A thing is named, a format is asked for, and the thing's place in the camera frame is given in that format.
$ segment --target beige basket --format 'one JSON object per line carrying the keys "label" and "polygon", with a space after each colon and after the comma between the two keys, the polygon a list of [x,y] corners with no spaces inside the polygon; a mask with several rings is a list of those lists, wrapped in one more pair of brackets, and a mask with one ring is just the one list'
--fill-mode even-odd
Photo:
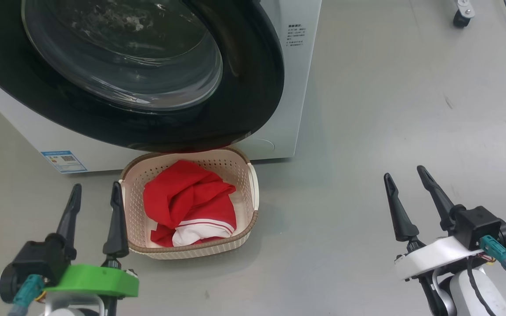
{"label": "beige basket", "polygon": [[[163,248],[150,241],[150,232],[157,223],[146,216],[143,208],[144,186],[177,160],[189,160],[216,172],[224,182],[237,189],[230,195],[235,208],[237,228],[230,238],[192,244],[183,247]],[[257,221],[259,184],[251,162],[238,150],[223,148],[193,154],[145,154],[133,160],[121,174],[124,212],[130,250],[154,259],[186,259],[219,254],[245,243]]]}

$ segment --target concrete floor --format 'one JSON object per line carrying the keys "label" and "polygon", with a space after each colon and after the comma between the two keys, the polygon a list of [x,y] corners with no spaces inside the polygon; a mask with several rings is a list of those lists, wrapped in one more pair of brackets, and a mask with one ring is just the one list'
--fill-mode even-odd
{"label": "concrete floor", "polygon": [[[297,155],[256,165],[251,238],[201,259],[124,258],[141,293],[119,315],[428,315],[420,285],[394,275],[405,244],[394,240],[383,174],[424,242],[442,231],[419,164],[454,202],[506,220],[506,13],[499,0],[473,1],[476,18],[457,30],[450,4],[325,0]],[[26,240],[55,230],[76,182],[77,262],[100,264],[118,176],[58,174],[0,115],[0,272]],[[506,272],[486,270],[506,298]],[[0,315],[8,309],[0,302]]]}

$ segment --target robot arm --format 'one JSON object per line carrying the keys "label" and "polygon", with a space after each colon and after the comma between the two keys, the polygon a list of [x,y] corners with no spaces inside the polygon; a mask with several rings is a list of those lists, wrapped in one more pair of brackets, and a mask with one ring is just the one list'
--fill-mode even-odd
{"label": "robot arm", "polygon": [[[419,280],[434,316],[506,316],[506,302],[483,272],[481,266],[487,260],[480,255],[488,238],[506,250],[506,222],[482,206],[472,210],[455,206],[423,166],[418,166],[417,172],[430,192],[441,218],[440,226],[448,236],[430,245],[418,240],[419,230],[409,220],[392,177],[385,174],[396,240],[408,242],[408,252],[398,255],[394,262],[398,277],[405,281]],[[445,274],[452,275],[439,282],[438,277]]]}
{"label": "robot arm", "polygon": [[[27,242],[2,273],[0,296],[4,302],[14,304],[10,316],[26,315],[33,300],[44,300],[44,316],[116,316],[119,299],[138,296],[138,277],[132,270],[121,270],[118,262],[129,254],[118,182],[112,186],[112,219],[103,246],[105,262],[101,266],[72,266],[81,192],[81,185],[76,184],[56,233],[49,234],[44,242]],[[71,305],[97,306],[98,312],[69,308]]]}

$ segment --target front-loading washing machine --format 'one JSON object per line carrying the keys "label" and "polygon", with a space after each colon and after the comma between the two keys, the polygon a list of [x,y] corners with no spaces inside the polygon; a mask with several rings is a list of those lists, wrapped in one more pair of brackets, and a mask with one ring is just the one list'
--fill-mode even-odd
{"label": "front-loading washing machine", "polygon": [[294,155],[321,0],[0,0],[0,112],[59,172]]}

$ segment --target basket handle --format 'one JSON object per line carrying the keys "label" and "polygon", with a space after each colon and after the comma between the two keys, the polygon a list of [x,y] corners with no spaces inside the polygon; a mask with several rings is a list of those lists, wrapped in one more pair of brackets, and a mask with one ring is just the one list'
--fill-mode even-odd
{"label": "basket handle", "polygon": [[255,172],[255,168],[253,165],[248,162],[247,166],[249,167],[249,172],[251,174],[249,175],[251,177],[251,180],[253,182],[253,189],[251,190],[251,195],[253,195],[253,210],[258,211],[259,210],[259,180],[257,180],[257,172]]}

